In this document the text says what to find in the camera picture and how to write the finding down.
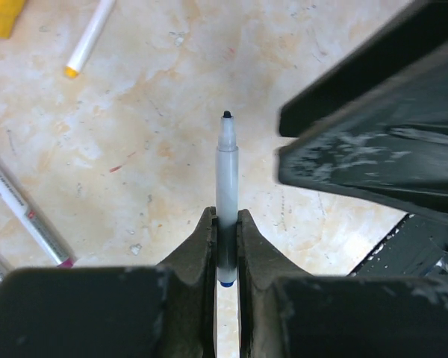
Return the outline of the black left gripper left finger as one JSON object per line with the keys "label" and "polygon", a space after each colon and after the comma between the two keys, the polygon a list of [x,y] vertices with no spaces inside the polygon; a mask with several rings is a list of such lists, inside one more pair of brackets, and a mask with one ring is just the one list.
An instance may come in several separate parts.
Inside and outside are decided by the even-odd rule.
{"label": "black left gripper left finger", "polygon": [[0,283],[0,357],[215,357],[217,217],[154,266],[22,268]]}

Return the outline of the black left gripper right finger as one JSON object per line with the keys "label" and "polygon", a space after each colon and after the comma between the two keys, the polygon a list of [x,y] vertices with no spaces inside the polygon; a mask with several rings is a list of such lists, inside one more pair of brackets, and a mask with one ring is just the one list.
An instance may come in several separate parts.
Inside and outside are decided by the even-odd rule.
{"label": "black left gripper right finger", "polygon": [[242,357],[448,357],[448,281],[312,275],[237,224]]}

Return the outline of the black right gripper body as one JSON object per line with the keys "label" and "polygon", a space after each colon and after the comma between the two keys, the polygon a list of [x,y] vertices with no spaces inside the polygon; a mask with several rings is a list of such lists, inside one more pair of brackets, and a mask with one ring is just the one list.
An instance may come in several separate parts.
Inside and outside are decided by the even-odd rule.
{"label": "black right gripper body", "polygon": [[286,103],[277,177],[448,224],[448,1],[412,1]]}

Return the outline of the white blue-end pen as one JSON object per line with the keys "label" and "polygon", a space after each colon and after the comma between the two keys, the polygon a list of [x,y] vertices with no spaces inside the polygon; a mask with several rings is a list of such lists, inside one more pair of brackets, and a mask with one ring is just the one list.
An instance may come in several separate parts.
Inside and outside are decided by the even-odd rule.
{"label": "white blue-end pen", "polygon": [[225,288],[237,279],[238,172],[234,117],[226,110],[216,149],[217,280]]}

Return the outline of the white purple-end pen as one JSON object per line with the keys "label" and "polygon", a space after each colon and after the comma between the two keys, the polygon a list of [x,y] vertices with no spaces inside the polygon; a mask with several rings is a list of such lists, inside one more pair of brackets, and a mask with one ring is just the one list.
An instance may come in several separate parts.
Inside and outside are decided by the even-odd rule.
{"label": "white purple-end pen", "polygon": [[69,250],[48,228],[39,213],[22,197],[0,166],[0,197],[34,241],[47,253],[58,268],[70,269],[75,265]]}

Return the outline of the thin white yellow-end pen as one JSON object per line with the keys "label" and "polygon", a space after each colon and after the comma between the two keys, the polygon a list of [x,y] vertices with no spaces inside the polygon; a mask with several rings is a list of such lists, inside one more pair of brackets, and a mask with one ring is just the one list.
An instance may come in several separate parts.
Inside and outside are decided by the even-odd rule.
{"label": "thin white yellow-end pen", "polygon": [[99,1],[90,21],[87,23],[87,27],[64,67],[64,74],[68,78],[77,78],[81,73],[102,33],[115,3],[114,0]]}

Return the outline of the yellow folded t-shirt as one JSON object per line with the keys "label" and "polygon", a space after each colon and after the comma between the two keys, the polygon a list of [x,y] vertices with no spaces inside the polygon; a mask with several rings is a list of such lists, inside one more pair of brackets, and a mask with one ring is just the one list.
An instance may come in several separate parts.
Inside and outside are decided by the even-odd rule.
{"label": "yellow folded t-shirt", "polygon": [[10,37],[25,0],[0,0],[0,38]]}

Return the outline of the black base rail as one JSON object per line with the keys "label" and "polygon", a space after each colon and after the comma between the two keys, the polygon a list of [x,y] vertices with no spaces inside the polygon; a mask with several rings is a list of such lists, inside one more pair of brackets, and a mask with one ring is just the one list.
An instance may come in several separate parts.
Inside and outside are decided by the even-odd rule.
{"label": "black base rail", "polygon": [[448,225],[407,214],[350,274],[409,275],[448,281]]}

